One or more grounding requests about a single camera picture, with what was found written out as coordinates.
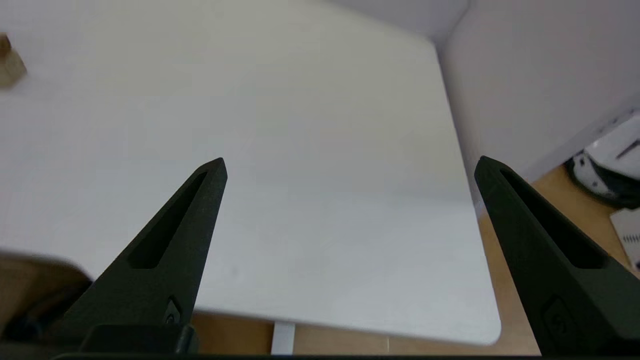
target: white tabletop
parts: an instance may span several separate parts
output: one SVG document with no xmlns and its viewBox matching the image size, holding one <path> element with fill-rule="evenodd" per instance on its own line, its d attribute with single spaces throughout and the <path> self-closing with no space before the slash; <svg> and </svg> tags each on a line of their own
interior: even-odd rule
<svg viewBox="0 0 640 360">
<path fill-rule="evenodd" d="M 99 275 L 197 166 L 227 189 L 197 306 L 500 333 L 436 52 L 324 2 L 0 5 L 0 246 Z"/>
</svg>

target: small wooden block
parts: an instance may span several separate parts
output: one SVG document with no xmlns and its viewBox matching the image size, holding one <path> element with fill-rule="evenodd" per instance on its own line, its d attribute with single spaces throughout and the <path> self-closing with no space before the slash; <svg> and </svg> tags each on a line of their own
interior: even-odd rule
<svg viewBox="0 0 640 360">
<path fill-rule="evenodd" d="M 11 48 L 6 34 L 0 33 L 0 88 L 8 88 L 15 84 L 25 73 L 20 55 Z"/>
</svg>

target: brown object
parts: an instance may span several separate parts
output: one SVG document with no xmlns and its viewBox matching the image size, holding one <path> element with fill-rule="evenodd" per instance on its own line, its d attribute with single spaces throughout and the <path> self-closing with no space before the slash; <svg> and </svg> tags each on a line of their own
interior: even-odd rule
<svg viewBox="0 0 640 360">
<path fill-rule="evenodd" d="M 20 55 L 11 47 L 5 33 L 0 33 L 0 88 L 13 86 L 25 73 Z"/>
<path fill-rule="evenodd" d="M 11 42 L 5 33 L 0 33 L 0 59 L 11 51 Z"/>
<path fill-rule="evenodd" d="M 191 317 L 201 354 L 268 355 L 273 322 L 196 311 Z"/>
<path fill-rule="evenodd" d="M 88 280 L 71 264 L 0 252 L 0 335 L 7 322 L 36 301 Z"/>
</svg>

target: table leg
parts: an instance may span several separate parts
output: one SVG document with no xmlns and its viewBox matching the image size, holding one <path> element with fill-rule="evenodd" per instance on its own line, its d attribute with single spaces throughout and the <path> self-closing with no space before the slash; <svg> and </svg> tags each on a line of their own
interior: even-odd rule
<svg viewBox="0 0 640 360">
<path fill-rule="evenodd" d="M 295 323 L 275 322 L 271 341 L 271 355 L 293 355 L 293 339 L 295 335 Z"/>
</svg>

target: white wall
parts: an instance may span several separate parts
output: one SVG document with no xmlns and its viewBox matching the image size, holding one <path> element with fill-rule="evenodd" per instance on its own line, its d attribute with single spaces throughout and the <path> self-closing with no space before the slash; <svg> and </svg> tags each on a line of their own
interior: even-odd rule
<svg viewBox="0 0 640 360">
<path fill-rule="evenodd" d="M 420 34 L 440 47 L 468 7 L 468 0 L 329 0 Z"/>
<path fill-rule="evenodd" d="M 472 2 L 441 54 L 470 181 L 481 155 L 535 180 L 638 105 L 639 14 L 636 0 Z"/>
</svg>

